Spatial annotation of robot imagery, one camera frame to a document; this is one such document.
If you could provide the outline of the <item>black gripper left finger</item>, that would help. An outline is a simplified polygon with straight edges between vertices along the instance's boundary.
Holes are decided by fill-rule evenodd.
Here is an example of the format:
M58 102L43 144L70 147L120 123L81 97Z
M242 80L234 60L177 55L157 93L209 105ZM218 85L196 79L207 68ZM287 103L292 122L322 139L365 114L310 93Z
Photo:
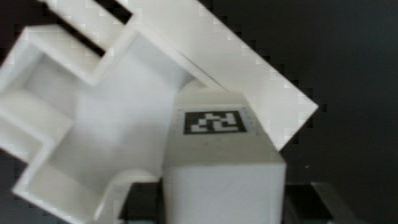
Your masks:
M120 213L123 224L161 224L159 183L136 183Z

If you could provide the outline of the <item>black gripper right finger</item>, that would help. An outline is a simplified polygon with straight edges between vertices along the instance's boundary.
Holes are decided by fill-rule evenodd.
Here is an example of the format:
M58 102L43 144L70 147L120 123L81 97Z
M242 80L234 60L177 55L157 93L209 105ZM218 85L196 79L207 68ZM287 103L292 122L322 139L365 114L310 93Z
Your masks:
M290 183L283 224L356 224L356 215L329 183Z

